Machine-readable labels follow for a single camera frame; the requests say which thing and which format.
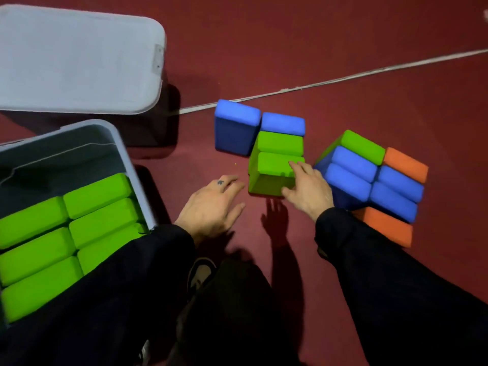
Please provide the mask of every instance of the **yoga block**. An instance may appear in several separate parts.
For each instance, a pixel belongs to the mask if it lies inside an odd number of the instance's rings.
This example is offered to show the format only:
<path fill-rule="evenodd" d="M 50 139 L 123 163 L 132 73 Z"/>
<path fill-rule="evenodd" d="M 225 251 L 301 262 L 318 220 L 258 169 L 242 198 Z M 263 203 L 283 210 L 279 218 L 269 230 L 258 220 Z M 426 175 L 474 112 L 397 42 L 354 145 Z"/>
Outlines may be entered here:
<path fill-rule="evenodd" d="M 249 192 L 253 194 L 282 196 L 281 188 L 295 186 L 295 173 L 289 161 L 305 162 L 293 155 L 259 153 L 249 176 Z"/>
<path fill-rule="evenodd" d="M 259 131 L 259 109 L 219 100 L 215 108 L 215 148 L 248 156 Z"/>
<path fill-rule="evenodd" d="M 383 158 L 385 157 L 385 149 L 375 144 L 373 141 L 365 139 L 364 137 L 352 132 L 351 130 L 345 130 L 345 132 L 333 142 L 323 153 L 319 159 L 315 162 L 317 164 L 323 158 L 325 158 L 332 150 L 338 146 L 343 146 L 346 149 L 362 156 L 375 165 L 381 165 Z"/>
<path fill-rule="evenodd" d="M 303 137 L 259 131 L 256 142 L 254 142 L 254 147 L 252 148 L 251 157 L 249 158 L 249 166 L 247 169 L 249 174 L 251 173 L 252 165 L 258 159 L 258 155 L 261 152 L 302 157 Z"/>
<path fill-rule="evenodd" d="M 0 249 L 28 240 L 68 221 L 61 196 L 55 196 L 0 220 Z"/>
<path fill-rule="evenodd" d="M 0 280 L 8 286 L 75 253 L 67 227 L 61 227 L 0 255 Z"/>
<path fill-rule="evenodd" d="M 74 220 L 69 224 L 69 230 L 77 249 L 82 249 L 138 221 L 143 221 L 139 206 L 126 197 Z"/>
<path fill-rule="evenodd" d="M 335 207 L 357 209 L 368 201 L 371 184 L 341 166 L 329 164 L 322 176 L 332 189 Z"/>
<path fill-rule="evenodd" d="M 72 220 L 80 218 L 132 194 L 129 179 L 123 173 L 101 179 L 63 196 Z"/>
<path fill-rule="evenodd" d="M 410 199 L 412 202 L 419 203 L 422 200 L 424 185 L 387 165 L 382 165 L 380 167 L 376 176 L 376 181 L 388 186 L 391 190 L 396 191 L 401 196 Z"/>
<path fill-rule="evenodd" d="M 375 181 L 373 183 L 369 201 L 376 209 L 408 223 L 413 223 L 417 216 L 417 204 L 391 190 L 381 182 Z"/>
<path fill-rule="evenodd" d="M 332 150 L 324 159 L 318 162 L 314 168 L 318 169 L 320 173 L 325 174 L 327 167 L 331 163 L 341 166 L 346 171 L 361 177 L 369 183 L 374 181 L 378 170 L 378 167 L 375 164 L 343 146 L 338 146 Z"/>
<path fill-rule="evenodd" d="M 87 275 L 129 241 L 138 239 L 146 233 L 146 227 L 135 223 L 84 247 L 78 252 L 83 274 Z"/>
<path fill-rule="evenodd" d="M 412 246 L 413 226 L 397 220 L 377 209 L 366 207 L 352 212 L 357 219 L 385 235 L 389 240 L 410 248 Z"/>
<path fill-rule="evenodd" d="M 277 113 L 263 113 L 261 131 L 305 136 L 305 119 Z"/>
<path fill-rule="evenodd" d="M 404 175 L 424 184 L 429 167 L 394 148 L 387 148 L 383 164 L 402 172 Z"/>
<path fill-rule="evenodd" d="M 82 277 L 78 259 L 69 257 L 8 286 L 1 295 L 5 318 L 12 323 L 33 313 Z"/>

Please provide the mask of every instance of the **black jacket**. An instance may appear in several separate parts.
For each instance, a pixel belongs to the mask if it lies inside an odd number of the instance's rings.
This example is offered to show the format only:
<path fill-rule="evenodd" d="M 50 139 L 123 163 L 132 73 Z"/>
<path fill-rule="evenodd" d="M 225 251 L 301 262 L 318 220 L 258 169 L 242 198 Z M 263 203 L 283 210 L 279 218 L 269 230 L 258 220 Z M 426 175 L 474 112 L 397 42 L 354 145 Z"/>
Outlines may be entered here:
<path fill-rule="evenodd" d="M 488 306 L 336 208 L 316 223 L 371 365 L 488 364 Z M 0 365 L 132 365 L 195 257 L 163 225 L 0 334 Z"/>

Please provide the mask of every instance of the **blue foam block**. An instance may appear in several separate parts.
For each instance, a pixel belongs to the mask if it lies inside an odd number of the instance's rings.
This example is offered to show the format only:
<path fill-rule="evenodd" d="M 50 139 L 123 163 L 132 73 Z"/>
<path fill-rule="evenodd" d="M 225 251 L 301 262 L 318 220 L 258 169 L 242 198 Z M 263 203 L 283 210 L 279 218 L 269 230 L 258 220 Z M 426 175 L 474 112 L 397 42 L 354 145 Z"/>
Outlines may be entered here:
<path fill-rule="evenodd" d="M 244 156 L 251 154 L 260 122 L 261 110 L 219 100 L 215 108 L 215 148 Z"/>
<path fill-rule="evenodd" d="M 305 136 L 305 119 L 277 113 L 263 113 L 261 131 Z"/>
<path fill-rule="evenodd" d="M 373 183 L 369 201 L 375 208 L 408 223 L 417 216 L 417 204 L 378 181 Z"/>
<path fill-rule="evenodd" d="M 378 167 L 373 162 L 364 159 L 362 156 L 353 153 L 343 146 L 336 147 L 334 151 L 327 154 L 324 159 L 318 162 L 314 168 L 323 174 L 330 163 L 341 166 L 346 171 L 361 177 L 367 182 L 374 181 L 376 171 L 378 170 Z"/>
<path fill-rule="evenodd" d="M 332 188 L 336 207 L 352 210 L 365 206 L 371 190 L 370 183 L 334 163 L 329 164 L 322 175 Z"/>
<path fill-rule="evenodd" d="M 422 200 L 424 185 L 387 165 L 380 167 L 376 180 L 413 202 Z"/>

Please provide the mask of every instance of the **leg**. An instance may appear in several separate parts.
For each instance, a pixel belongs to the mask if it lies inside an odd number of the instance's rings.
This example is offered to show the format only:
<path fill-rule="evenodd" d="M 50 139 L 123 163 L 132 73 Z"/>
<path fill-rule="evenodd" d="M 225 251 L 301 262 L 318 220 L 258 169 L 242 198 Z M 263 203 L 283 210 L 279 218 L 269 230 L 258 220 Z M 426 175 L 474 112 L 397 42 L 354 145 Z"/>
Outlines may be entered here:
<path fill-rule="evenodd" d="M 168 366 L 194 364 L 300 364 L 256 265 L 225 260 L 180 314 Z"/>

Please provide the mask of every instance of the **bin lid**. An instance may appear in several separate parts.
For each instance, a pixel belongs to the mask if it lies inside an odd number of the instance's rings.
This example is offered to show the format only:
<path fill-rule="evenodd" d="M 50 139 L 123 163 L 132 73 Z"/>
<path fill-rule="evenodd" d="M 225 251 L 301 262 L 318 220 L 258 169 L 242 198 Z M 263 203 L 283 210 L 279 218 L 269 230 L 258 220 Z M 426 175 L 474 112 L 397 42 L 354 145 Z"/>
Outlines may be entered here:
<path fill-rule="evenodd" d="M 159 99 L 165 47 L 150 18 L 0 6 L 0 109 L 145 112 Z"/>

